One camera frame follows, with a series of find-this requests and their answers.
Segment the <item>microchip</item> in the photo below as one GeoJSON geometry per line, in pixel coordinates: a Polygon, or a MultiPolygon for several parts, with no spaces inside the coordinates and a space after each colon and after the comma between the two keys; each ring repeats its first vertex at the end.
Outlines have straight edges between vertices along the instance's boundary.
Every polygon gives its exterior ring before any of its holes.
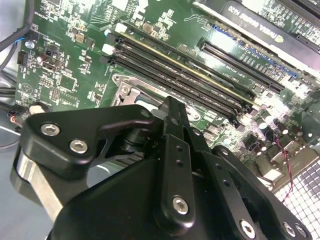
{"type": "Polygon", "coordinates": [[[161,30],[161,28],[160,28],[160,27],[158,27],[158,26],[155,26],[155,27],[153,28],[153,30],[154,30],[154,31],[156,31],[157,33],[159,33],[159,32],[160,32],[160,30],[161,30]]]}
{"type": "Polygon", "coordinates": [[[84,41],[85,41],[85,35],[83,35],[82,33],[78,33],[75,35],[75,41],[80,43],[80,44],[83,44],[84,41]]]}
{"type": "Polygon", "coordinates": [[[57,5],[60,4],[60,0],[49,0],[49,1],[53,4],[57,4],[57,5]]]}
{"type": "Polygon", "coordinates": [[[255,86],[254,88],[253,88],[253,90],[257,93],[257,94],[260,94],[260,93],[262,93],[264,90],[261,88],[261,87],[259,87],[259,86],[255,86]]]}
{"type": "Polygon", "coordinates": [[[86,46],[90,49],[90,48],[92,48],[92,46],[93,46],[93,44],[95,43],[95,40],[93,40],[92,38],[87,38],[86,40],[85,40],[85,44],[86,44],[86,46]]]}
{"type": "Polygon", "coordinates": [[[145,23],[145,24],[143,24],[143,26],[142,26],[142,30],[143,30],[144,32],[146,32],[147,34],[151,34],[152,31],[153,31],[153,29],[154,29],[154,26],[152,26],[152,25],[149,24],[149,23],[145,23]]]}
{"type": "Polygon", "coordinates": [[[18,52],[17,64],[26,66],[28,64],[28,56],[29,54],[25,51],[18,52]]]}
{"type": "Polygon", "coordinates": [[[178,47],[178,49],[183,52],[183,53],[187,53],[189,52],[189,48],[187,48],[185,45],[180,44],[180,46],[178,47]]]}

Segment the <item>screw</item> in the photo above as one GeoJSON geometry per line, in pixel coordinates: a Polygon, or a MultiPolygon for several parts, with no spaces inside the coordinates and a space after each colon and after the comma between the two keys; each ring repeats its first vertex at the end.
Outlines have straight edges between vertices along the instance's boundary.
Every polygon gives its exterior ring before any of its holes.
{"type": "Polygon", "coordinates": [[[193,132],[194,132],[195,135],[197,135],[197,136],[200,136],[200,135],[201,135],[201,132],[200,132],[198,129],[196,129],[196,128],[193,129],[193,132]]]}
{"type": "Polygon", "coordinates": [[[24,43],[24,45],[27,49],[34,49],[36,47],[36,45],[33,41],[26,41],[24,43]]]}
{"type": "Polygon", "coordinates": [[[291,237],[296,236],[295,230],[288,223],[284,222],[283,227],[291,237]]]}
{"type": "Polygon", "coordinates": [[[82,140],[71,141],[69,147],[77,154],[84,154],[88,150],[88,145],[82,140]]]}
{"type": "Polygon", "coordinates": [[[173,208],[181,215],[188,213],[189,207],[187,202],[181,197],[175,197],[173,200],[173,208]]]}
{"type": "Polygon", "coordinates": [[[124,94],[127,94],[129,92],[129,89],[126,86],[123,86],[121,88],[121,92],[124,93],[124,94]]]}
{"type": "Polygon", "coordinates": [[[240,221],[241,229],[250,239],[254,239],[256,237],[256,232],[254,228],[245,220],[240,221]]]}
{"type": "Polygon", "coordinates": [[[141,110],[141,114],[142,114],[143,116],[145,116],[146,118],[149,118],[149,117],[150,117],[150,114],[149,114],[149,112],[148,112],[147,110],[142,109],[142,110],[141,110]]]}
{"type": "Polygon", "coordinates": [[[303,236],[303,237],[307,237],[307,233],[305,232],[305,230],[299,225],[299,224],[296,224],[295,225],[295,228],[298,230],[298,232],[303,236]]]}
{"type": "Polygon", "coordinates": [[[224,155],[228,156],[228,151],[225,150],[224,148],[221,149],[221,152],[222,152],[224,155]]]}
{"type": "Polygon", "coordinates": [[[60,133],[60,128],[57,125],[46,123],[41,126],[41,132],[47,136],[57,136],[60,133]]]}

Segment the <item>wire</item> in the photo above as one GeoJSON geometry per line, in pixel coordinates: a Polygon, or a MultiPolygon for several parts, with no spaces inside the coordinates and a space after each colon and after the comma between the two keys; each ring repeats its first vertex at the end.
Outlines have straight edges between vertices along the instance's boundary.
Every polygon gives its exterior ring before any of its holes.
{"type": "Polygon", "coordinates": [[[2,52],[4,49],[9,47],[11,44],[15,43],[16,40],[23,37],[30,30],[32,23],[34,21],[36,0],[28,0],[26,2],[28,4],[27,5],[28,12],[26,15],[25,24],[21,28],[19,28],[17,31],[15,31],[13,34],[11,34],[6,39],[0,42],[0,52],[2,52]]]}
{"type": "Polygon", "coordinates": [[[288,170],[288,174],[289,174],[289,178],[290,178],[289,191],[286,193],[284,199],[281,201],[282,203],[284,203],[287,200],[287,198],[290,196],[290,193],[294,190],[294,181],[293,181],[293,177],[292,177],[291,165],[290,165],[289,159],[288,159],[288,152],[282,147],[278,138],[275,139],[275,143],[279,146],[279,148],[283,152],[285,163],[286,163],[286,168],[288,170]]]}
{"type": "Polygon", "coordinates": [[[0,77],[3,78],[9,85],[17,85],[17,81],[9,76],[5,71],[0,71],[0,77]]]}
{"type": "Polygon", "coordinates": [[[10,144],[7,144],[7,145],[2,145],[2,146],[0,146],[0,150],[11,148],[11,147],[15,146],[18,142],[19,142],[19,140],[14,141],[13,143],[10,143],[10,144]]]}

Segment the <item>perforated metal panel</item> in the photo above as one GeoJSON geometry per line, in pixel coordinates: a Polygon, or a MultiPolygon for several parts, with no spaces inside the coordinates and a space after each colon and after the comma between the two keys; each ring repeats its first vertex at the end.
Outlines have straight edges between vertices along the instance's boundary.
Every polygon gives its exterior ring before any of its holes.
{"type": "MultiPolygon", "coordinates": [[[[308,228],[314,240],[320,240],[320,161],[311,164],[294,180],[293,192],[284,205],[308,228]]],[[[275,196],[282,201],[290,184],[275,196]]]]}

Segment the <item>ram slot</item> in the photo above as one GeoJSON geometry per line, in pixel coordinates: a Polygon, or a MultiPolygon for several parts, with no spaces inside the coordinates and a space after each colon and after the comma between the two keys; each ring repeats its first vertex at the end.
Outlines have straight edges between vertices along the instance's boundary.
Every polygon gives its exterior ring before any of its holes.
{"type": "Polygon", "coordinates": [[[208,54],[211,57],[219,60],[220,62],[226,64],[227,66],[238,69],[244,75],[249,76],[254,82],[259,83],[264,86],[266,89],[270,89],[271,91],[279,94],[285,87],[273,80],[272,78],[262,75],[257,72],[251,66],[245,65],[233,56],[222,52],[222,50],[218,49],[216,46],[213,46],[208,41],[204,41],[201,46],[201,51],[205,54],[208,54]]]}
{"type": "Polygon", "coordinates": [[[171,90],[174,93],[181,95],[194,104],[221,115],[222,117],[228,119],[229,122],[235,127],[240,124],[237,120],[237,117],[233,113],[221,108],[221,106],[216,102],[207,99],[193,89],[189,89],[182,84],[177,83],[177,81],[174,79],[164,76],[155,69],[148,69],[145,66],[137,64],[134,59],[129,59],[125,56],[114,56],[110,59],[110,63],[120,65],[133,73],[137,73],[138,75],[157,83],[159,86],[164,87],[167,90],[171,90]]]}
{"type": "Polygon", "coordinates": [[[195,79],[204,85],[210,86],[215,91],[219,92],[221,95],[224,95],[226,99],[230,99],[240,104],[245,111],[251,109],[251,106],[254,105],[254,103],[250,100],[238,95],[237,93],[224,87],[220,83],[213,81],[207,75],[197,72],[187,67],[186,65],[167,57],[163,53],[158,52],[155,49],[152,49],[151,47],[137,41],[136,39],[132,38],[129,35],[126,35],[125,33],[121,33],[121,38],[118,38],[117,42],[121,45],[126,45],[128,48],[139,50],[142,53],[147,54],[148,56],[154,57],[158,62],[161,62],[167,67],[174,69],[177,72],[180,72],[181,76],[185,75],[186,77],[195,79]]]}
{"type": "Polygon", "coordinates": [[[201,85],[199,85],[198,81],[194,79],[186,78],[180,75],[177,76],[177,72],[174,72],[172,71],[172,69],[167,68],[166,65],[159,64],[156,61],[150,60],[143,55],[125,47],[121,49],[119,55],[133,59],[138,63],[143,64],[143,66],[145,67],[155,69],[159,74],[164,75],[168,79],[175,79],[181,85],[185,85],[189,89],[196,90],[201,95],[210,99],[212,102],[219,104],[221,108],[227,110],[230,113],[233,112],[235,115],[239,115],[239,113],[243,112],[241,106],[238,106],[222,98],[221,96],[219,96],[218,92],[205,90],[201,85]]]}

